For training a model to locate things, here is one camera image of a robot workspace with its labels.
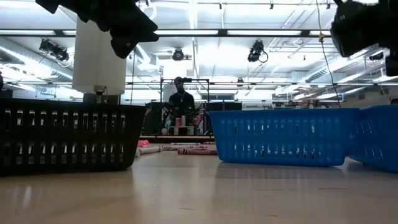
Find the black bin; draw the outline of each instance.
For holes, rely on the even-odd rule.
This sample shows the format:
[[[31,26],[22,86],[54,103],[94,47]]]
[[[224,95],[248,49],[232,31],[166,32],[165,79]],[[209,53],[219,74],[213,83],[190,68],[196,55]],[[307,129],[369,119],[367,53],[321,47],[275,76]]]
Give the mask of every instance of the black bin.
[[[126,169],[146,109],[0,98],[0,174]]]

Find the blue plastic basket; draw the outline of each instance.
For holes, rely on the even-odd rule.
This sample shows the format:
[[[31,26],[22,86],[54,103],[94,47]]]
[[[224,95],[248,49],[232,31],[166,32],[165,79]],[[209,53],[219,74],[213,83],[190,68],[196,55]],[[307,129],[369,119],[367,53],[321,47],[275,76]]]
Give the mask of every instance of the blue plastic basket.
[[[362,109],[351,138],[350,158],[390,172],[398,172],[398,106],[383,105]]]
[[[209,112],[226,162],[339,166],[359,109]]]

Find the man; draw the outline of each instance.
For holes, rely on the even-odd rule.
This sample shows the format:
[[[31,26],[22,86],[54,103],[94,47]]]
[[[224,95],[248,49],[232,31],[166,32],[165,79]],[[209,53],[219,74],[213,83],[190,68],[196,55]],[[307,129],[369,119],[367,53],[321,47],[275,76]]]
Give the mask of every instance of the man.
[[[181,77],[177,77],[174,79],[174,85],[177,89],[177,92],[170,96],[169,103],[172,103],[178,113],[180,115],[185,115],[187,109],[191,107],[191,109],[195,108],[195,102],[193,100],[193,96],[187,93],[184,90],[184,79]]]

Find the plastic basket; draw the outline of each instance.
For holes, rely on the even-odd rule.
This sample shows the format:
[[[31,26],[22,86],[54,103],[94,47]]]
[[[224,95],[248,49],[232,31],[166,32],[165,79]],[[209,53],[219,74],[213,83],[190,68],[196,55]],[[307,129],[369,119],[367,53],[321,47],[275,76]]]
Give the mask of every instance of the plastic basket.
[[[339,166],[359,109],[209,112],[222,161]]]
[[[132,165],[143,106],[0,98],[0,173]]]
[[[372,106],[361,110],[352,133],[350,158],[390,172],[398,172],[398,106]]]

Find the wooden floor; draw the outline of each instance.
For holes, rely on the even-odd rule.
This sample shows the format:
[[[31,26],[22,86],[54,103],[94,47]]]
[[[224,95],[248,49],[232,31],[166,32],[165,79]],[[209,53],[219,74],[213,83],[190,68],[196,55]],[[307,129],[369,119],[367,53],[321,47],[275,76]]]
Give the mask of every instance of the wooden floor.
[[[0,178],[0,223],[398,223],[398,175],[144,155],[125,172]]]

